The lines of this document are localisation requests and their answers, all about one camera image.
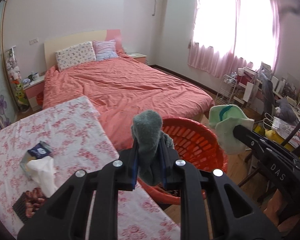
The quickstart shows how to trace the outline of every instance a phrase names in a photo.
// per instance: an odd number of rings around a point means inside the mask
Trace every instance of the window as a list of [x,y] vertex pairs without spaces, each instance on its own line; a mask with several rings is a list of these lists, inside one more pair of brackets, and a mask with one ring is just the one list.
[[211,46],[223,56],[234,45],[235,0],[200,0],[194,42]]
[[193,42],[212,46],[220,57],[231,52],[254,69],[261,61],[273,66],[273,19],[270,0],[198,0]]

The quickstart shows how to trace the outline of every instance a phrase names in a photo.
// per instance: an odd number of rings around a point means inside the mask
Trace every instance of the wall outlet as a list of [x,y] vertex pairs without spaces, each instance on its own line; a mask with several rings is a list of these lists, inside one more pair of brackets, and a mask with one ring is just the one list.
[[32,45],[32,44],[35,44],[35,43],[38,43],[39,42],[39,38],[35,38],[31,41],[29,41],[29,44]]

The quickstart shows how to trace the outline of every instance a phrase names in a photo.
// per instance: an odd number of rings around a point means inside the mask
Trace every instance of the nightstand drawer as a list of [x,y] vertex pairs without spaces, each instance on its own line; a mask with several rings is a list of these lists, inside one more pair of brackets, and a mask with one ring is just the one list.
[[137,58],[135,58],[135,60],[136,60],[136,61],[139,61],[139,62],[141,62],[141,63],[143,63],[143,64],[146,63],[146,57],[137,57]]
[[41,82],[39,84],[34,85],[33,87],[30,87],[25,90],[27,98],[33,98],[40,92],[42,92],[44,89],[44,82]]

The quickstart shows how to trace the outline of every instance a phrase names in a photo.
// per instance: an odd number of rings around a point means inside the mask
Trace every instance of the metal screw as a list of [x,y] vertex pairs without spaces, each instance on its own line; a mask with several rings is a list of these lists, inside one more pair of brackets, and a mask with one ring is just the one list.
[[120,167],[120,166],[122,166],[122,164],[123,164],[123,162],[120,161],[120,160],[115,160],[115,161],[112,163],[112,165],[113,165],[114,167]]
[[215,170],[213,170],[213,175],[215,175],[217,177],[221,177],[223,175],[223,171],[220,169],[215,169]]
[[78,178],[81,178],[83,177],[84,175],[86,175],[86,172],[84,170],[78,170],[75,172],[75,175],[78,177]]
[[177,166],[185,166],[186,165],[186,161],[185,160],[176,160],[176,165]]

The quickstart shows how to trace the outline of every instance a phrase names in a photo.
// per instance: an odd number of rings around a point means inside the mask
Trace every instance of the baseboard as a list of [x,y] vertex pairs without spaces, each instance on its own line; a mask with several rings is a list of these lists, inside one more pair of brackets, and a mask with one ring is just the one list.
[[217,92],[216,92],[215,90],[213,90],[213,89],[211,89],[211,88],[209,88],[209,87],[207,87],[207,86],[205,86],[205,85],[199,83],[198,81],[195,81],[195,80],[193,80],[193,79],[191,79],[191,78],[188,78],[188,77],[186,77],[186,76],[184,76],[184,75],[181,75],[180,73],[174,72],[173,70],[170,70],[170,69],[168,69],[168,68],[161,67],[161,66],[159,66],[159,65],[149,65],[149,67],[152,67],[152,68],[158,68],[158,69],[164,70],[164,71],[166,71],[166,72],[168,72],[168,73],[170,73],[170,74],[173,74],[173,75],[175,75],[175,76],[177,76],[177,77],[179,77],[179,78],[182,78],[182,79],[188,81],[189,83],[191,83],[191,84],[193,84],[193,85],[195,85],[195,86],[197,86],[197,87],[199,87],[199,88],[202,88],[202,89],[204,89],[204,90],[207,90],[207,91],[209,91],[210,93],[212,93],[212,94],[214,94],[214,95],[217,94]]

